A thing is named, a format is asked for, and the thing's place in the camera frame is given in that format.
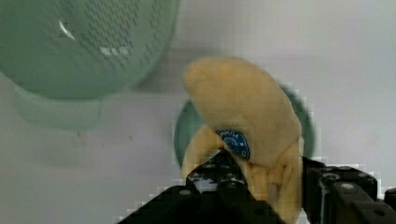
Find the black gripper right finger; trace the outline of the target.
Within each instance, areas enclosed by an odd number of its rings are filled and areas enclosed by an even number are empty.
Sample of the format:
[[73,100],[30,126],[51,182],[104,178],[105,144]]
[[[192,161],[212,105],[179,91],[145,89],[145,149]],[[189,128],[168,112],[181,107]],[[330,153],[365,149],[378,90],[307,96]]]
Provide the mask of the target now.
[[303,157],[303,209],[310,224],[396,224],[395,189],[377,197],[375,177]]

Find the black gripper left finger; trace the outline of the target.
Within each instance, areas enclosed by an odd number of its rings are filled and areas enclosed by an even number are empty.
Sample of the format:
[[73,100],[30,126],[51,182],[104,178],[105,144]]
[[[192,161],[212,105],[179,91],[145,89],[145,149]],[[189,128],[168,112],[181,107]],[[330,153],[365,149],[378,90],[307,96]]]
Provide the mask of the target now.
[[230,153],[220,151],[118,224],[284,224],[266,201],[254,199]]

